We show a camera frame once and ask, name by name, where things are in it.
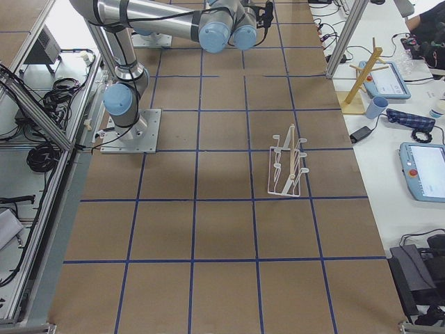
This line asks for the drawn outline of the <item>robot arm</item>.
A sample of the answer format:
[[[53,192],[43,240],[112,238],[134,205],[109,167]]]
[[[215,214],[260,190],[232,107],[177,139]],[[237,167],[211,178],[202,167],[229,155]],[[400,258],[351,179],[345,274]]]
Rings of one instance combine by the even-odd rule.
[[[140,138],[148,126],[139,103],[149,86],[149,70],[134,46],[134,33],[190,40],[212,54],[230,44],[247,50],[257,42],[259,15],[252,1],[207,1],[198,9],[157,1],[72,1],[71,5],[104,32],[116,76],[105,90],[104,105],[115,133],[125,141]]]

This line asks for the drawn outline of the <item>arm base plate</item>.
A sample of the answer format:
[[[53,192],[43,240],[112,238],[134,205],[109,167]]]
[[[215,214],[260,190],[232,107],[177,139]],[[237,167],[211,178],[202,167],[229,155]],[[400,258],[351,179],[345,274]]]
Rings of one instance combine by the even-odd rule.
[[[120,135],[126,130],[115,127],[112,117],[109,116],[107,125],[114,127],[114,130],[105,133],[106,144],[99,147],[100,152],[103,154],[155,153],[161,113],[160,109],[140,110],[139,121],[122,137]]]

